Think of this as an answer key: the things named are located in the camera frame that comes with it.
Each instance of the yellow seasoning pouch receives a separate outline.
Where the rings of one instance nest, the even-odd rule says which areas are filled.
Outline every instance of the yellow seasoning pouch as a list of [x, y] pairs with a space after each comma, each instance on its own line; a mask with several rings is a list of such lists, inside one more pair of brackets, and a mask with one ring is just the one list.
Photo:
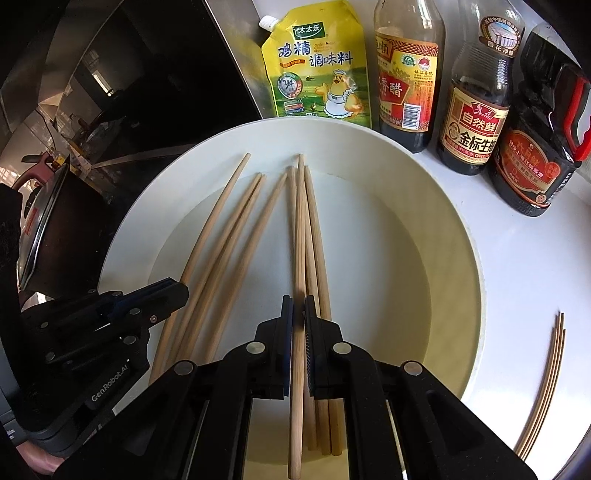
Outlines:
[[363, 28], [344, 0], [294, 8], [262, 46], [277, 116], [371, 127]]

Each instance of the kitchen counter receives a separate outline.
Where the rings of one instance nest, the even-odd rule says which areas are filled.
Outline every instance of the kitchen counter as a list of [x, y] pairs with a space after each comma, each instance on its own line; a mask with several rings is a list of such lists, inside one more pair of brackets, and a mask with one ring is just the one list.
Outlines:
[[539, 480], [550, 480], [591, 424], [591, 185], [575, 175], [548, 212], [529, 218], [497, 195], [487, 173], [457, 174], [430, 151], [414, 158], [457, 207], [482, 268], [484, 348], [462, 400], [511, 447], [540, 387], [555, 315], [564, 312], [556, 392], [527, 459]]

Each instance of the bottle label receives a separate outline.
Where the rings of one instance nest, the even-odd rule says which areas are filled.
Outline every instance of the bottle label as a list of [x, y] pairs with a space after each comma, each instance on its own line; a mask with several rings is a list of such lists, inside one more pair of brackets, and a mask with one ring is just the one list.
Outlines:
[[508, 112], [508, 108], [474, 98], [454, 87], [447, 118], [441, 129], [441, 143], [452, 155], [466, 163], [486, 163]]
[[525, 132], [509, 129], [495, 151], [497, 170], [517, 194], [538, 207], [550, 203], [548, 191], [561, 173]]
[[482, 35], [478, 40], [481, 43], [505, 57], [515, 57], [521, 32], [512, 22], [502, 17], [485, 17], [480, 21], [480, 32]]
[[432, 42], [376, 33], [379, 116], [407, 132], [426, 132], [435, 94], [437, 53]]

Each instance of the bamboo chopstick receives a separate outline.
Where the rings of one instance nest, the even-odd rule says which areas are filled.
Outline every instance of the bamboo chopstick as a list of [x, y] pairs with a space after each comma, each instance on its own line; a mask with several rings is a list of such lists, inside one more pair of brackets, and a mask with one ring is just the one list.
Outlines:
[[527, 424], [525, 425], [514, 449], [515, 453], [523, 461], [525, 461], [530, 454], [548, 413], [554, 390], [556, 389], [558, 375], [560, 373], [565, 335], [564, 313], [560, 313], [552, 330], [552, 342], [548, 352], [548, 360], [544, 370], [542, 385]]
[[[320, 233], [320, 220], [318, 218], [318, 208], [316, 206], [316, 195], [314, 195], [314, 185], [310, 167], [306, 167], [306, 193], [308, 198], [308, 209], [310, 212], [310, 227], [312, 232], [312, 243], [314, 246], [314, 259], [316, 260], [316, 276], [318, 278], [319, 305], [318, 317], [324, 320], [332, 320], [330, 311], [329, 282], [326, 274], [326, 262], [324, 260], [324, 248], [322, 245], [322, 234]], [[345, 411], [343, 401], [340, 398], [334, 398], [328, 401], [329, 421], [330, 421], [330, 448], [333, 455], [343, 453], [342, 434]]]
[[[197, 241], [195, 242], [195, 245], [193, 246], [193, 250], [191, 250], [191, 254], [189, 255], [189, 259], [187, 260], [187, 264], [185, 265], [183, 273], [181, 274], [181, 278], [180, 278], [181, 283], [184, 283], [186, 285], [189, 282], [189, 280], [191, 279], [191, 276], [193, 275], [193, 270], [195, 269], [195, 266], [197, 265], [197, 260], [199, 260], [199, 256], [201, 255], [203, 247], [205, 246], [205, 243], [207, 242], [207, 239], [209, 238], [209, 235], [212, 232], [213, 226], [215, 225], [215, 223], [217, 221], [217, 217], [219, 217], [220, 212], [222, 211], [224, 205], [226, 204], [228, 197], [232, 193], [232, 189], [234, 188], [234, 185], [238, 181], [238, 178], [240, 177], [242, 170], [244, 170], [244, 167], [246, 167], [246, 164], [247, 164], [248, 160], [250, 159], [250, 157], [251, 157], [250, 153], [247, 153], [246, 155], [244, 155], [244, 158], [238, 164], [236, 170], [234, 171], [234, 173], [230, 177], [230, 180], [228, 180], [228, 183], [226, 184], [226, 186], [222, 190], [221, 195], [217, 199], [216, 204], [213, 206], [213, 209], [212, 209], [211, 213], [209, 214], [209, 217], [205, 221], [205, 225], [203, 225], [201, 233], [199, 233], [199, 237], [197, 237]], [[154, 380], [156, 380], [163, 373], [164, 364], [166, 362], [166, 353], [167, 353], [166, 347], [168, 345], [168, 342], [170, 341], [171, 334], [174, 332], [174, 327], [176, 325], [177, 313], [178, 313], [178, 311], [173, 312], [173, 314], [168, 318], [168, 320], [166, 320], [164, 322], [164, 328], [163, 328], [162, 333], [160, 335], [160, 340], [158, 341], [158, 346], [156, 348], [156, 354], [154, 356], [154, 362], [152, 362], [152, 371], [150, 373], [150, 383], [152, 383]]]
[[197, 285], [195, 285], [194, 290], [191, 292], [191, 298], [189, 300], [188, 305], [184, 309], [183, 317], [181, 318], [181, 322], [178, 326], [176, 334], [174, 335], [172, 346], [170, 347], [170, 353], [168, 355], [168, 362], [166, 365], [167, 368], [170, 367], [170, 365], [174, 362], [174, 360], [176, 359], [176, 356], [178, 355], [178, 350], [180, 349], [180, 345], [181, 345], [184, 335], [187, 331], [187, 326], [189, 325], [189, 321], [191, 319], [191, 316], [192, 316], [193, 312], [195, 311], [195, 308], [199, 302], [199, 298], [200, 298], [200, 296], [203, 292], [203, 289], [207, 283], [207, 279], [209, 278], [209, 275], [213, 271], [213, 267], [215, 266], [215, 264], [219, 258], [219, 255], [222, 253], [222, 250], [223, 250], [224, 246], [226, 245], [226, 242], [228, 241], [230, 234], [232, 233], [232, 229], [234, 228], [236, 222], [238, 221], [238, 218], [242, 214], [242, 211], [244, 210], [246, 203], [251, 198], [252, 192], [254, 192], [254, 190], [255, 190], [256, 186], [258, 185], [258, 183], [260, 182], [261, 178], [262, 178], [262, 174], [261, 173], [257, 174], [255, 176], [255, 178], [253, 179], [253, 181], [251, 182], [251, 184], [248, 186], [248, 188], [246, 189], [246, 191], [244, 192], [244, 194], [240, 198], [238, 205], [236, 206], [235, 210], [233, 211], [232, 216], [228, 219], [222, 234], [220, 235], [219, 239], [217, 239], [217, 243], [213, 247], [213, 251], [209, 256], [209, 259], [207, 259], [207, 264], [205, 265], [203, 272], [200, 274], [199, 280], [197, 281]]
[[[291, 220], [292, 220], [292, 224], [293, 224], [293, 228], [294, 228], [294, 235], [295, 235], [295, 227], [296, 227], [296, 203], [297, 203], [297, 186], [296, 186], [296, 175], [295, 175], [295, 168], [294, 167], [289, 167], [288, 168], [288, 178], [289, 178], [289, 182], [290, 182], [290, 196], [291, 196], [291, 202], [290, 202], [290, 211], [291, 211]], [[310, 268], [310, 259], [309, 259], [309, 254], [312, 252], [311, 250], [311, 243], [309, 243], [308, 241], [308, 234], [309, 234], [309, 230], [310, 230], [310, 217], [308, 214], [308, 202], [307, 202], [307, 198], [304, 195], [304, 199], [305, 199], [305, 205], [304, 205], [304, 215], [306, 217], [305, 222], [306, 222], [306, 283], [308, 285], [307, 287], [307, 295], [311, 295], [311, 291], [310, 291], [310, 282], [313, 281], [314, 285], [316, 286], [316, 292], [318, 291], [318, 286], [316, 283], [316, 270], [315, 270], [315, 266], [314, 266], [314, 271], [313, 274], [310, 276], [311, 271], [309, 270]], [[305, 372], [304, 372], [304, 419], [305, 419], [305, 424], [306, 424], [306, 430], [305, 430], [305, 434], [306, 434], [306, 438], [307, 438], [307, 446], [308, 446], [308, 450], [310, 450], [311, 452], [313, 452], [314, 450], [318, 449], [318, 441], [319, 441], [319, 437], [320, 437], [320, 433], [318, 431], [319, 429], [319, 424], [320, 422], [317, 422], [317, 402], [314, 400], [314, 398], [310, 395], [310, 385], [308, 383], [308, 365], [307, 362], [305, 362], [304, 364], [305, 367]], [[325, 435], [328, 435], [328, 450], [329, 452], [325, 455], [329, 455], [330, 454], [330, 432], [327, 430], [325, 433]]]
[[[314, 296], [314, 308], [320, 312], [320, 303], [318, 295], [318, 279], [316, 278], [316, 260], [314, 258], [314, 245], [312, 242], [312, 229], [310, 226], [310, 211], [308, 206], [308, 198], [306, 196], [306, 283], [307, 294]], [[328, 400], [316, 400], [316, 414], [318, 425], [316, 428], [316, 435], [318, 443], [320, 444], [320, 451], [322, 455], [330, 455], [330, 419], [329, 419], [329, 403]]]
[[287, 475], [301, 476], [301, 453], [304, 427], [304, 385], [306, 338], [302, 305], [306, 296], [306, 226], [304, 224], [304, 159], [298, 156], [297, 197], [295, 206], [295, 292], [291, 340], [290, 439]]
[[223, 274], [226, 271], [228, 262], [232, 257], [232, 253], [234, 252], [234, 248], [236, 247], [236, 243], [238, 242], [240, 234], [242, 233], [242, 230], [246, 225], [246, 221], [252, 212], [252, 208], [256, 203], [256, 199], [261, 192], [261, 187], [265, 183], [265, 179], [266, 177], [263, 175], [256, 185], [254, 192], [252, 192], [252, 196], [248, 200], [244, 211], [240, 215], [240, 218], [238, 219], [234, 229], [232, 230], [232, 233], [230, 234], [230, 238], [228, 239], [221, 256], [217, 260], [215, 268], [207, 279], [202, 296], [199, 298], [197, 307], [191, 315], [190, 323], [187, 327], [187, 334], [183, 336], [181, 341], [181, 346], [176, 356], [177, 361], [183, 359], [194, 359], [193, 349], [195, 347], [197, 337], [199, 337], [199, 333], [201, 332], [201, 328], [203, 327], [203, 321], [213, 301], [215, 292], [217, 292], [217, 288], [219, 287]]
[[242, 256], [240, 258], [238, 267], [232, 276], [232, 286], [230, 288], [230, 292], [224, 298], [222, 311], [216, 316], [216, 324], [214, 327], [214, 331], [212, 334], [211, 341], [207, 345], [207, 350], [205, 353], [204, 362], [209, 363], [213, 361], [213, 357], [216, 354], [217, 347], [222, 339], [222, 334], [224, 328], [226, 327], [226, 323], [228, 322], [228, 317], [232, 311], [232, 307], [234, 306], [234, 302], [236, 302], [236, 298], [238, 297], [238, 293], [240, 292], [240, 288], [242, 287], [242, 283], [244, 282], [244, 278], [246, 277], [246, 272], [248, 271], [248, 267], [251, 263], [252, 257], [256, 251], [256, 248], [261, 240], [261, 236], [265, 231], [265, 227], [267, 226], [267, 222], [269, 221], [269, 217], [273, 212], [273, 208], [275, 208], [275, 204], [277, 203], [277, 199], [283, 187], [285, 185], [285, 179], [287, 175], [284, 174], [273, 189], [271, 196], [267, 200], [267, 204], [265, 205], [264, 210], [259, 217], [250, 238], [248, 239], [248, 243], [242, 252]]

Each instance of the white bowl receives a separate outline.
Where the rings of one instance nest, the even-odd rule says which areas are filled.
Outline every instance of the white bowl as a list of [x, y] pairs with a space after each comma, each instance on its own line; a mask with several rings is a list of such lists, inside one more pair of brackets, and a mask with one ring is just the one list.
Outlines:
[[[279, 174], [296, 164], [298, 153], [305, 154], [314, 177], [333, 320], [344, 339], [381, 361], [421, 361], [461, 397], [483, 344], [484, 291], [477, 255], [456, 209], [432, 176], [395, 142], [354, 124], [268, 119], [195, 146], [166, 168], [128, 212], [109, 249], [100, 290], [127, 292], [167, 276], [179, 279], [219, 190], [245, 152], [252, 158], [209, 246], [249, 183], [247, 177], [259, 171], [269, 176], [261, 195], [266, 198]], [[262, 204], [259, 200], [247, 231]], [[217, 358], [251, 340], [259, 322], [278, 316], [281, 296], [292, 294], [290, 238], [286, 195], [257, 249]], [[160, 329], [151, 329], [150, 360]], [[147, 375], [120, 408], [146, 385]], [[246, 478], [283, 476], [287, 401], [264, 408], [255, 403], [252, 418]], [[321, 477], [347, 471], [345, 455], [315, 458], [305, 458], [306, 478], [311, 472]]]

